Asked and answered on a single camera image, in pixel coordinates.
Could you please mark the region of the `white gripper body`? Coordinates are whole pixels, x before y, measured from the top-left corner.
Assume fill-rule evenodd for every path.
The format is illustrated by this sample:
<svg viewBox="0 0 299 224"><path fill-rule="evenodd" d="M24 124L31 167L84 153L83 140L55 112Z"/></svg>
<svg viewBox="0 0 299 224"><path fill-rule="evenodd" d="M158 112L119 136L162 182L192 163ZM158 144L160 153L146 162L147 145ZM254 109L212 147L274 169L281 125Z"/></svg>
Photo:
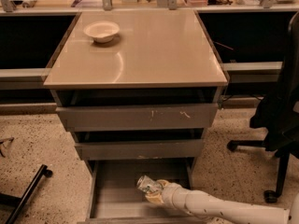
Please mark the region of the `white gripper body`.
<svg viewBox="0 0 299 224"><path fill-rule="evenodd" d="M171 207L183 212L187 212L186 197L189 194L189 190L183 188L176 183L170 183L166 185L162 191L162 199L166 207Z"/></svg>

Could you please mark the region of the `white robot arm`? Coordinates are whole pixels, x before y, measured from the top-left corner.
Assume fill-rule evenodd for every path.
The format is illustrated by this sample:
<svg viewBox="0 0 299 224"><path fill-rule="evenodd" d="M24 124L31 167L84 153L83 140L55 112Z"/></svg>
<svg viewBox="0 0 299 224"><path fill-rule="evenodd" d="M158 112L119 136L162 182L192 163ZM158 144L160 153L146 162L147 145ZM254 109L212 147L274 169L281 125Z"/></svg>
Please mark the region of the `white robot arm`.
<svg viewBox="0 0 299 224"><path fill-rule="evenodd" d="M299 224L299 196L290 209L216 198L201 190L185 189L166 180L150 180L140 187L151 203L183 211L193 217L219 217L234 224Z"/></svg>

